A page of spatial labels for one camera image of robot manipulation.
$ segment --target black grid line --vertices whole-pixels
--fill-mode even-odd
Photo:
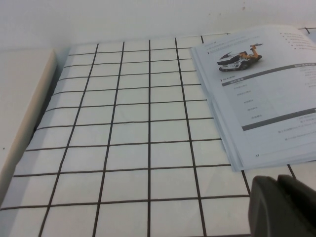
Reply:
[[[105,170],[106,170],[108,156],[109,156],[109,149],[110,149],[111,135],[112,135],[112,130],[113,130],[113,121],[114,121],[114,115],[115,115],[115,108],[116,108],[118,92],[119,92],[119,79],[120,79],[120,73],[121,73],[121,69],[122,69],[122,62],[123,62],[123,56],[124,56],[124,44],[125,44],[125,42],[123,42],[122,52],[121,52],[122,55],[121,55],[120,65],[119,65],[118,83],[117,83],[117,89],[116,89],[115,97],[114,97],[114,105],[113,105],[112,119],[111,119],[110,131],[109,131],[108,145],[107,145],[107,151],[106,151],[105,159],[104,159],[104,166],[103,166],[102,180],[101,180],[101,186],[100,186],[99,200],[98,200],[97,211],[96,211],[95,220],[94,220],[94,226],[93,226],[93,234],[92,234],[93,237],[95,237],[96,230],[97,230],[97,225],[98,225],[98,218],[99,218],[100,205],[101,205],[101,199],[102,199],[102,191],[103,191],[104,179],[105,179]]]
[[[225,195],[225,196],[207,196],[201,197],[201,199],[221,199],[221,198],[249,198],[249,195]],[[27,206],[10,206],[3,207],[3,210],[13,209],[25,209],[25,208],[43,208],[43,207],[56,207],[56,206],[83,206],[83,205],[103,205],[103,204],[116,204],[116,203],[131,203],[131,202],[158,202],[158,201],[184,201],[184,200],[199,200],[198,197],[175,197],[175,198],[155,198],[155,199],[132,199],[132,200],[120,200],[120,201],[101,201],[101,202],[70,202],[48,205],[27,205]]]
[[[151,74],[166,74],[166,73],[178,73],[179,71],[171,71],[171,72],[158,72],[158,73],[151,73]],[[183,73],[188,72],[196,72],[196,70],[186,70],[182,71]],[[148,73],[133,73],[133,74],[121,74],[121,76],[137,76],[137,75],[147,75]],[[118,75],[102,75],[102,76],[90,76],[91,78],[105,78],[105,77],[118,77]],[[71,77],[71,78],[61,78],[60,80],[67,80],[67,79],[76,79],[76,78],[87,78],[87,77]]]
[[[148,203],[147,203],[147,237],[150,237],[151,226],[151,46],[149,47],[148,66]]]
[[[205,141],[221,141],[221,138],[210,138],[210,139],[195,139],[191,140],[192,142],[205,142]],[[178,143],[178,142],[189,142],[189,140],[181,141],[161,141],[161,142],[151,142],[151,144],[162,144],[162,143]],[[110,144],[110,147],[114,146],[126,146],[126,145],[146,145],[148,142],[138,142],[138,143],[119,143],[119,144]],[[89,145],[89,146],[69,146],[69,148],[83,148],[83,147],[107,147],[108,145]],[[49,148],[37,148],[37,149],[28,149],[26,152],[34,151],[43,151],[43,150],[56,150],[64,149],[66,147],[49,147]]]
[[[187,100],[187,102],[194,102],[194,101],[207,101],[207,100],[206,100],[206,99]],[[175,103],[175,102],[183,102],[183,100],[151,102],[151,104],[163,104],[163,103]],[[148,104],[148,102],[143,102],[143,103],[130,103],[130,104],[116,104],[116,105],[119,106],[119,105],[147,105],[147,104]],[[106,106],[113,106],[113,104],[111,104],[111,105],[90,105],[90,106],[81,106],[81,108],[106,107]],[[78,108],[78,106],[57,107],[57,108],[52,108],[52,109],[46,110],[45,112],[52,111],[52,110],[58,110],[58,109],[73,109],[73,108]]]
[[[293,177],[294,179],[296,179],[296,176],[295,176],[295,174],[294,174],[294,171],[293,171],[292,167],[291,167],[289,164],[287,165],[287,167],[288,167],[288,169],[290,170],[292,177]]]
[[[151,62],[168,62],[168,61],[177,61],[178,59],[165,59],[165,60],[152,60]],[[181,58],[180,60],[192,60],[192,58]],[[122,62],[122,64],[130,63],[149,63],[150,61],[135,61],[135,62]],[[120,64],[120,63],[95,63],[94,65],[104,65],[104,64]],[[79,66],[91,66],[91,64],[74,64],[67,65],[64,68],[79,67]]]
[[[305,30],[307,31],[308,34],[310,34],[310,31],[305,27]]]
[[[183,85],[183,81],[182,81],[182,73],[181,73],[181,65],[180,65],[180,60],[179,60],[177,38],[174,38],[174,41],[175,41],[175,45],[176,45],[178,67],[179,67],[179,76],[180,76],[180,82],[181,82],[181,89],[182,89],[182,96],[183,96],[183,103],[184,103],[184,111],[185,111],[185,114],[186,114],[186,121],[187,121],[187,127],[188,127],[188,136],[189,136],[190,149],[191,149],[191,155],[192,155],[192,164],[193,164],[193,170],[194,170],[194,177],[195,177],[196,186],[197,186],[197,197],[198,197],[199,210],[200,210],[200,214],[201,214],[202,229],[203,229],[203,235],[206,236],[206,227],[205,227],[205,220],[204,220],[204,214],[203,214],[203,206],[202,206],[202,201],[201,201],[201,193],[200,193],[199,185],[198,185],[198,173],[197,173],[195,156],[194,156],[194,150],[193,150],[193,144],[192,144],[192,138],[191,138],[190,123],[189,123],[189,116],[188,116],[186,97],[185,97],[185,92],[184,92],[184,85]]]
[[[185,84],[185,85],[201,85],[201,83],[193,83],[193,84]],[[160,88],[160,87],[176,87],[181,85],[156,85],[152,86],[152,88]],[[119,88],[118,90],[134,90],[134,89],[148,89],[148,86],[143,87],[130,87],[130,88]],[[94,91],[109,91],[109,90],[116,90],[116,89],[98,89],[98,90],[87,90],[87,92],[94,92]],[[63,93],[74,93],[74,92],[83,92],[83,90],[71,90],[71,91],[60,91],[54,93],[54,95],[63,94]]]
[[[89,76],[88,76],[88,79],[87,79],[87,82],[86,82],[85,88],[84,88],[85,90],[86,90],[87,87],[88,87],[90,75],[91,75],[91,72],[92,72],[92,69],[93,69],[93,63],[94,63],[94,60],[95,60],[95,57],[96,57],[96,54],[97,54],[97,51],[98,51],[98,46],[99,46],[99,44],[97,44],[96,49],[95,49],[95,54],[94,54],[93,62],[92,62],[91,69],[90,69],[90,72],[89,72]],[[70,144],[72,135],[73,135],[74,130],[75,130],[75,125],[76,125],[76,123],[77,123],[77,119],[78,119],[78,116],[79,116],[79,113],[80,113],[80,109],[81,109],[81,105],[82,105],[82,102],[83,102],[84,95],[85,95],[85,91],[83,92],[82,97],[81,97],[81,101],[80,101],[80,104],[79,104],[79,108],[78,108],[78,111],[77,111],[77,115],[76,115],[76,118],[75,118],[75,121],[74,121],[74,125],[73,125],[73,128],[72,128],[72,130],[71,130],[71,133],[70,133],[70,136],[69,136],[69,139],[68,139],[68,142],[67,142],[67,145],[66,145],[64,154],[63,154],[63,158],[62,158],[62,160],[60,161],[60,165],[59,165],[59,169],[58,169],[58,174],[57,174],[57,177],[56,177],[56,180],[55,180],[55,184],[54,184],[54,187],[53,187],[53,191],[52,191],[51,196],[50,196],[50,199],[49,199],[49,203],[48,203],[48,206],[47,206],[47,210],[46,210],[46,213],[45,213],[43,222],[42,222],[41,227],[40,227],[39,236],[41,236],[42,233],[43,233],[43,229],[44,229],[44,226],[45,226],[45,222],[46,222],[46,219],[47,219],[47,215],[48,215],[48,212],[49,212],[49,210],[50,210],[50,206],[51,206],[51,203],[52,203],[52,200],[53,200],[55,191],[56,191],[56,187],[57,187],[58,179],[59,179],[59,176],[60,176],[61,168],[62,168],[62,166],[63,166],[63,162],[64,162],[64,160],[65,160],[65,156],[66,156],[66,153],[67,153],[67,150],[68,150],[68,147],[69,147],[69,144]]]
[[[190,118],[189,120],[203,120],[203,119],[214,119],[213,117],[205,117],[205,118]],[[186,118],[174,118],[174,119],[161,119],[161,120],[152,120],[151,122],[168,122],[168,121],[183,121]],[[113,124],[127,124],[127,123],[147,123],[147,121],[126,121],[126,122],[113,122]],[[85,127],[85,126],[99,126],[99,125],[111,125],[110,122],[108,123],[87,123],[87,124],[78,124],[76,127]],[[48,129],[48,128],[57,128],[57,127],[72,127],[72,125],[56,125],[56,126],[47,126],[47,127],[40,127],[38,130]]]
[[[242,170],[241,173],[242,173],[243,180],[245,181],[245,185],[247,187],[247,191],[248,191],[248,193],[250,195],[251,191],[250,191],[250,187],[249,187],[249,184],[248,184],[248,181],[247,181],[247,177],[246,177],[245,171]]]
[[[176,49],[176,48],[156,48],[156,49],[151,49],[151,51],[166,50],[166,49]],[[183,48],[178,48],[178,49],[189,49],[189,47],[183,47]],[[125,52],[144,52],[144,51],[149,51],[149,50],[148,49],[126,50]],[[121,53],[121,51],[101,51],[97,53]],[[87,54],[94,54],[94,53],[75,53],[75,54],[69,54],[68,56],[78,56],[78,55],[87,55]]]
[[[204,165],[196,165],[196,168],[206,168],[206,167],[222,167],[222,166],[231,166],[230,164],[204,164]],[[193,168],[192,165],[187,166],[166,166],[166,167],[142,167],[142,168],[131,168],[131,169],[110,169],[106,170],[106,173],[109,172],[124,172],[124,171],[139,171],[139,170],[162,170],[162,169],[187,169]],[[103,170],[83,170],[83,171],[62,171],[60,174],[87,174],[87,173],[102,173]],[[38,174],[17,174],[14,175],[14,178],[21,177],[35,177],[35,176],[47,176],[47,175],[56,175],[58,172],[50,172],[50,173],[38,173]]]

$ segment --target white surface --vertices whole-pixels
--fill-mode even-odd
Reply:
[[[199,37],[194,37],[178,39],[178,41],[182,45],[192,45],[192,43],[200,43],[197,39],[200,40]],[[156,40],[155,45],[156,47],[164,46],[166,42],[170,43],[165,40],[161,42]],[[143,48],[144,42],[126,45],[130,45],[129,49],[132,50],[131,45]],[[84,48],[93,51],[92,46]],[[111,50],[111,47],[106,44],[102,48]],[[196,85],[195,73],[190,72],[190,75],[186,77],[187,84],[194,84],[184,86],[186,98],[200,99],[200,94],[195,97],[197,91],[200,90],[200,85]],[[164,75],[171,76],[172,80],[176,78],[172,73]],[[117,77],[101,78],[103,81],[110,79],[111,86],[115,80],[117,85]],[[139,82],[137,75],[123,76],[120,77],[119,85],[122,78]],[[141,78],[143,83],[139,84],[140,87],[148,85],[149,75],[141,75]],[[96,78],[90,78],[88,85],[94,79]],[[165,86],[168,76],[151,79],[151,82],[156,81],[158,84],[161,82],[161,85]],[[77,83],[82,84],[80,80],[66,79],[65,81],[67,80],[71,80],[75,88]],[[148,96],[142,97],[142,103],[145,104],[108,106],[105,104],[108,103],[109,98],[114,101],[115,93],[112,97],[108,97],[107,94],[94,96],[98,94],[98,91],[90,91],[89,102],[98,107],[81,107],[77,126],[70,140],[71,147],[67,151],[63,147],[67,145],[66,139],[70,139],[69,130],[72,129],[75,121],[73,110],[78,112],[78,108],[54,109],[46,112],[42,124],[45,126],[67,124],[68,127],[37,130],[28,149],[43,149],[47,146],[53,148],[57,144],[62,147],[24,153],[15,175],[27,175],[27,177],[14,177],[11,182],[4,204],[7,208],[15,205],[14,208],[17,209],[3,210],[5,206],[2,206],[0,236],[16,237],[23,236],[24,233],[30,233],[29,236],[38,236],[46,208],[20,207],[37,203],[44,203],[46,206],[49,195],[52,194],[52,206],[49,209],[42,236],[92,236],[101,194],[96,224],[97,237],[146,237],[148,224],[151,237],[200,237],[203,236],[204,223],[207,236],[249,237],[247,218],[249,197],[244,177],[241,172],[232,172],[222,142],[218,139],[213,140],[213,138],[218,138],[218,134],[210,113],[204,111],[207,109],[205,100],[186,101],[189,128],[193,139],[189,141],[185,103],[180,84],[176,87],[150,89],[126,87],[118,90],[118,97],[120,96],[120,99],[125,102],[138,102],[139,94],[134,93],[135,91],[150,91],[152,102],[150,106]],[[72,89],[72,86],[65,86],[65,91]],[[64,92],[62,86],[58,86],[57,89]],[[62,93],[64,95],[62,101],[68,101],[74,93]],[[50,108],[57,106],[54,98],[50,104]],[[114,108],[114,124],[110,132],[109,123],[112,120]],[[151,115],[150,137],[149,112]],[[93,125],[92,122],[107,124]],[[60,131],[58,137],[63,139],[50,139],[57,131],[56,129]],[[110,146],[107,146],[110,133]],[[193,155],[196,167],[193,167]],[[294,173],[299,179],[313,185],[316,172],[312,167],[315,163],[304,164],[310,167],[308,172],[305,172],[306,168],[302,165],[293,166]],[[106,165],[105,173],[103,173],[104,164]],[[55,178],[60,165],[62,173],[57,180]],[[288,174],[288,167],[247,172],[246,181],[250,183],[250,179],[255,174],[276,177],[281,173]],[[103,174],[104,185],[101,187]],[[56,190],[53,192],[52,186],[56,181]],[[204,214],[203,224],[197,182]],[[150,223],[148,223],[148,208],[150,208]]]
[[[59,47],[216,34],[263,23],[313,27],[315,8],[313,0],[3,0],[0,45]]]
[[[51,49],[0,53],[2,193],[29,142],[55,68],[56,58]]]

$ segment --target instruction manual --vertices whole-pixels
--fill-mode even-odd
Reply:
[[[192,48],[233,170],[316,159],[316,45],[261,26]]]

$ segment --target grid square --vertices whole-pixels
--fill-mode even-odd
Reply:
[[[151,87],[181,85],[179,73],[161,73],[151,75]]]
[[[219,34],[219,35],[207,35],[207,36],[202,36],[204,43],[209,43],[213,42],[221,37],[226,36],[227,34]]]
[[[185,119],[183,102],[151,104],[151,120]]]
[[[78,108],[47,111],[43,115],[38,128],[73,125],[77,112]]]
[[[81,108],[76,125],[110,123],[113,106]]]
[[[106,170],[137,169],[147,167],[147,144],[110,147]]]
[[[27,150],[65,147],[67,145],[71,130],[71,127],[52,127],[37,130],[34,133]]]
[[[92,77],[116,76],[118,74],[119,63],[94,65],[91,72]]]
[[[1,207],[47,205],[55,180],[56,175],[13,177]]]
[[[303,164],[291,165],[292,170],[296,178],[309,186],[310,188],[316,190],[316,162],[307,162]]]
[[[124,52],[123,63],[148,62],[149,51]]]
[[[73,55],[68,56],[65,67],[72,65],[91,65],[93,62],[94,53],[86,55]]]
[[[148,89],[119,90],[117,104],[148,103]]]
[[[114,124],[111,144],[142,143],[148,141],[148,123]]]
[[[151,61],[177,60],[176,49],[163,49],[151,51]]]
[[[58,172],[65,149],[24,152],[14,174],[41,174]]]
[[[180,60],[180,66],[181,66],[182,71],[195,71],[196,70],[192,59]]]
[[[257,175],[270,176],[277,180],[279,174],[287,174],[291,176],[291,172],[287,166],[245,170],[245,175],[250,188],[252,187],[253,178]]]
[[[105,173],[102,201],[142,200],[147,196],[147,170]]]
[[[121,75],[145,74],[148,73],[148,70],[149,63],[123,63]]]
[[[189,123],[193,140],[220,138],[213,119],[190,120]]]
[[[45,212],[46,208],[0,211],[1,236],[38,236]]]
[[[229,164],[222,141],[193,142],[196,165]]]
[[[109,90],[116,89],[118,86],[118,77],[99,77],[90,78],[87,91],[89,90]]]
[[[83,44],[71,47],[69,54],[95,53],[97,44]]]
[[[110,125],[76,126],[70,146],[96,146],[108,143]]]
[[[197,200],[151,203],[151,237],[203,236]]]
[[[150,41],[151,50],[175,47],[176,44],[174,39],[154,39]]]
[[[52,204],[97,202],[102,173],[61,174]]]
[[[91,236],[97,206],[51,207],[43,229],[45,237]]]
[[[94,65],[102,63],[120,63],[122,53],[97,53]]]
[[[151,141],[187,141],[188,127],[186,121],[167,121],[151,123]]]
[[[202,44],[200,36],[177,38],[178,48],[191,48]]]
[[[188,142],[151,144],[151,167],[192,166]]]
[[[185,85],[184,93],[186,95],[186,100],[205,100],[206,96],[200,85]]]
[[[123,42],[100,43],[98,46],[98,53],[101,52],[121,52]]]
[[[156,87],[151,89],[151,102],[183,101],[180,86]]]
[[[151,73],[178,72],[179,65],[177,61],[151,62]]]
[[[213,117],[209,109],[207,101],[188,101],[186,104],[187,104],[189,119]]]
[[[101,205],[96,237],[104,236],[146,237],[147,202]]]
[[[120,76],[119,88],[148,87],[148,74]]]
[[[202,206],[208,236],[250,233],[248,197],[206,199]]]
[[[53,95],[47,106],[47,110],[60,107],[78,107],[82,99],[83,92],[70,92]]]
[[[196,72],[181,72],[183,85],[200,84]]]
[[[114,104],[115,90],[87,91],[82,106],[98,106]]]
[[[247,195],[241,172],[232,172],[229,166],[197,168],[201,197]]]
[[[178,49],[179,59],[192,59],[190,49]]]
[[[66,91],[84,91],[87,78],[73,78],[58,81],[54,94]]]
[[[91,70],[91,66],[73,66],[69,68],[64,68],[60,79],[64,78],[77,78],[77,77],[83,77],[87,78],[89,76]]]
[[[149,41],[140,40],[140,41],[128,41],[125,42],[124,52],[125,51],[138,51],[138,50],[148,50]]]
[[[68,148],[61,171],[103,170],[106,147]]]
[[[151,170],[151,198],[197,197],[193,168]]]
[[[114,122],[148,121],[148,105],[118,105]]]

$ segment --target black plastic part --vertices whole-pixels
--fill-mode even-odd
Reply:
[[[288,175],[252,181],[252,237],[316,237],[316,192]]]

